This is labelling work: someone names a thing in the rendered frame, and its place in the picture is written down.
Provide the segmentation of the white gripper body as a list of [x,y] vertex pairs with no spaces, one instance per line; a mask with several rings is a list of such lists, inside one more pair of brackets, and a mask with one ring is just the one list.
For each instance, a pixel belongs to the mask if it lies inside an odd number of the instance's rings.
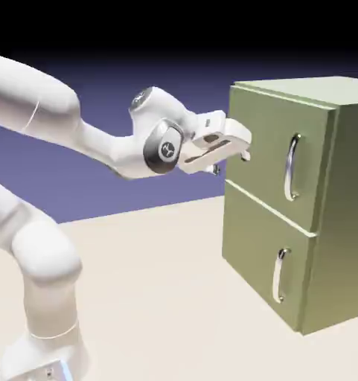
[[179,156],[179,169],[187,174],[205,172],[205,168],[218,164],[230,156],[248,150],[252,133],[235,119],[226,118],[218,126],[199,129],[183,144]]

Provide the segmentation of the green cabinet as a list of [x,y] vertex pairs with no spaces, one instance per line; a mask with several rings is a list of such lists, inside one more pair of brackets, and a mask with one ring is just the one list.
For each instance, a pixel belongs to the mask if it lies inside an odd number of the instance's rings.
[[316,238],[310,256],[302,331],[296,332],[309,335],[358,317],[358,78],[304,77],[238,81],[233,85],[336,107],[316,231],[304,230],[227,177],[225,183]]

